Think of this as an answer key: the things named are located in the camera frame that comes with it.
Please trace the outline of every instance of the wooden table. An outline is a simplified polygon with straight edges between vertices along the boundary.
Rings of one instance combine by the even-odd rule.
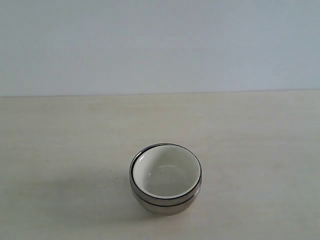
[[[192,150],[199,197],[158,217],[128,169]],[[319,240],[320,91],[0,98],[1,240]]]

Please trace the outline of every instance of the metal bowl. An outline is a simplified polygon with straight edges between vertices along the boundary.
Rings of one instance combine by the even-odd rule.
[[[197,157],[183,146],[158,143],[141,150],[132,160],[133,195],[148,211],[174,215],[197,198],[202,169]]]

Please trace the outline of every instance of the stainless steel bowl exterior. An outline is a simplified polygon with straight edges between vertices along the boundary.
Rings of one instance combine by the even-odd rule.
[[[200,176],[199,176],[199,179],[198,179],[196,185],[194,186],[194,188],[191,189],[186,194],[179,196],[179,197],[175,197],[175,198],[163,199],[163,198],[157,198],[154,196],[150,196],[139,189],[139,187],[136,185],[135,180],[133,178],[133,168],[134,168],[134,165],[135,165],[137,159],[146,151],[148,151],[152,148],[155,148],[158,146],[164,146],[164,145],[176,146],[179,148],[183,148],[183,149],[189,151],[192,155],[194,155],[187,148],[180,146],[180,145],[172,144],[172,143],[158,143],[158,144],[150,145],[150,146],[144,148],[143,150],[141,150],[133,158],[131,165],[130,165],[130,169],[129,169],[130,185],[132,188],[133,195],[146,210],[148,210],[152,213],[156,213],[156,214],[175,215],[175,214],[181,213],[182,211],[187,209],[194,202],[194,200],[197,198],[197,196],[199,194],[199,191],[201,188],[201,183],[202,183],[202,169],[201,169],[200,162],[199,162]]]

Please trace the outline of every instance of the light blue wall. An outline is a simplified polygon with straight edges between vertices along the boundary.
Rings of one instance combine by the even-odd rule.
[[[320,0],[1,0],[0,96],[320,88]]]

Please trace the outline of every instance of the light wood surface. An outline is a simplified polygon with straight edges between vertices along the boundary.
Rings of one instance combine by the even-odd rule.
[[[156,217],[129,164],[176,143],[199,197]],[[319,240],[320,91],[0,98],[1,240]]]

